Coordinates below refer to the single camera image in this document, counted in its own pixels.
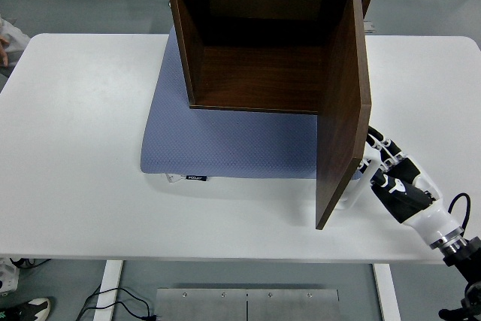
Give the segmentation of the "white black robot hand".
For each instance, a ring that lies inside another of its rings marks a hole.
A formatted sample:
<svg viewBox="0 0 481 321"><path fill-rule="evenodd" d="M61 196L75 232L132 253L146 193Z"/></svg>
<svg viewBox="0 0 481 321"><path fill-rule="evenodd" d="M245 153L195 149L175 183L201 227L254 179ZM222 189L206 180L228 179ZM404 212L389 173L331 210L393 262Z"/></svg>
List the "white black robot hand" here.
<svg viewBox="0 0 481 321"><path fill-rule="evenodd" d="M358 169L365 174L380 161L369 184L386 210L400 224L415 229L432 249L449 255L465 247L464 226L444 207L442 193L414 159L372 126L366 144L376 157L365 156Z"/></svg>

